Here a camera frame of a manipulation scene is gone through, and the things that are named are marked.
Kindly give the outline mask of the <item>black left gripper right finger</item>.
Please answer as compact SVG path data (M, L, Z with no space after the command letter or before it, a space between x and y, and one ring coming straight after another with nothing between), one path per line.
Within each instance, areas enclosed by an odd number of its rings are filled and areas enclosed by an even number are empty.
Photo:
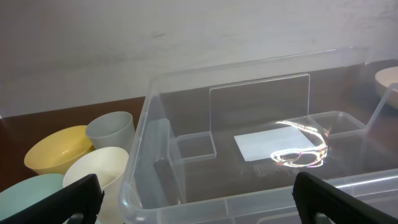
M308 172L297 174L292 196L302 223L391 223L392 217Z

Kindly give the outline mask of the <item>yellow bowl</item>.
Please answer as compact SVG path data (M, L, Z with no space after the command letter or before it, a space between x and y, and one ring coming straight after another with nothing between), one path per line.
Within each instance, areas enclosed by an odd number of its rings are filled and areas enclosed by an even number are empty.
M77 160L94 150L86 135L86 126L72 126L40 140L27 152L24 164L39 175L63 175Z

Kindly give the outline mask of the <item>beige plate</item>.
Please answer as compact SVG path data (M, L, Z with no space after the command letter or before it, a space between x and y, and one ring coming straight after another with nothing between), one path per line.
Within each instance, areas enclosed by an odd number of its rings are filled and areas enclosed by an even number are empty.
M384 96L390 84L397 83L397 79L397 67L385 68L375 74L376 93L380 98ZM391 91L387 104L397 109L397 88Z

